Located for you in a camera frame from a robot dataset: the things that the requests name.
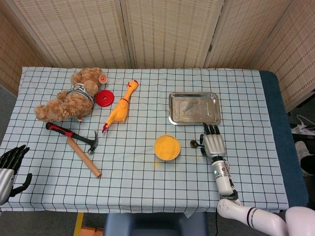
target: checkered tablecloth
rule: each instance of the checkered tablecloth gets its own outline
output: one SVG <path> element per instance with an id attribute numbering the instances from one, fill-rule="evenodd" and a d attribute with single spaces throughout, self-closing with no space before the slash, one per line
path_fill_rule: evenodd
<path id="1" fill-rule="evenodd" d="M 168 120 L 170 92 L 212 91 L 220 98 L 219 125 L 233 182 L 246 206 L 271 211 L 288 208 L 283 177 L 258 71 L 234 69 L 104 69 L 115 101 L 110 107 L 94 105 L 93 115 L 56 122 L 99 143 L 91 159 L 103 172 L 97 179 L 66 144 L 66 137 L 45 129 L 35 119 L 34 107 L 46 104 L 79 69 L 25 67 L 0 154 L 26 144 L 15 186 L 33 174 L 31 185 L 10 198 L 1 210 L 56 210 L 80 212 L 193 212 L 213 211 L 220 199 L 211 160 L 190 147 L 202 126 L 175 126 Z M 137 79 L 126 122 L 101 129 L 110 112 Z M 161 135 L 175 136 L 180 155 L 164 162 L 154 154 Z M 77 144 L 89 149 L 81 141 Z"/>

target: red lid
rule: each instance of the red lid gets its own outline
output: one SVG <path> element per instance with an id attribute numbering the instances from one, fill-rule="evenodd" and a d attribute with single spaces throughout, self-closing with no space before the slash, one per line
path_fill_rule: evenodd
<path id="1" fill-rule="evenodd" d="M 95 102 L 101 107 L 107 107 L 114 102 L 114 94 L 109 90 L 102 90 L 97 93 Z"/>

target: rubber chicken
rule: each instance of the rubber chicken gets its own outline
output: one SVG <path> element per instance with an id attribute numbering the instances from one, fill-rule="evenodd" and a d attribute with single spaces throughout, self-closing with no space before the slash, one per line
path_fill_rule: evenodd
<path id="1" fill-rule="evenodd" d="M 127 92 L 125 96 L 120 99 L 120 101 L 117 103 L 115 109 L 110 114 L 107 122 L 103 126 L 102 133 L 113 123 L 114 121 L 122 121 L 124 122 L 127 113 L 128 113 L 128 105 L 129 105 L 129 99 L 133 91 L 135 91 L 138 87 L 138 82 L 136 80 L 132 80 L 128 82 L 127 84 Z"/>

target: metal tray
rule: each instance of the metal tray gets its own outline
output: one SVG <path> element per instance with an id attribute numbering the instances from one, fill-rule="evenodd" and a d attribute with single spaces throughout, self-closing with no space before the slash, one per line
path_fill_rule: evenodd
<path id="1" fill-rule="evenodd" d="M 219 124 L 219 97 L 212 92 L 171 92 L 169 121 L 174 125 Z"/>

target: shoe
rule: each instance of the shoe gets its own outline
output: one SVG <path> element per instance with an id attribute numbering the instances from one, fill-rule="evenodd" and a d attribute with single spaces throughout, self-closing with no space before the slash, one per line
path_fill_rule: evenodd
<path id="1" fill-rule="evenodd" d="M 310 152 L 307 149 L 307 147 L 306 147 L 306 145 L 305 145 L 305 143 L 303 141 L 296 142 L 295 143 L 295 149 L 296 149 L 297 157 L 299 158 L 299 162 L 300 162 L 300 166 L 301 166 L 301 159 L 303 157 L 310 156 Z M 301 168 L 301 170 L 302 170 L 302 173 L 303 173 L 304 177 L 313 176 L 310 173 L 304 171 L 302 168 Z"/>

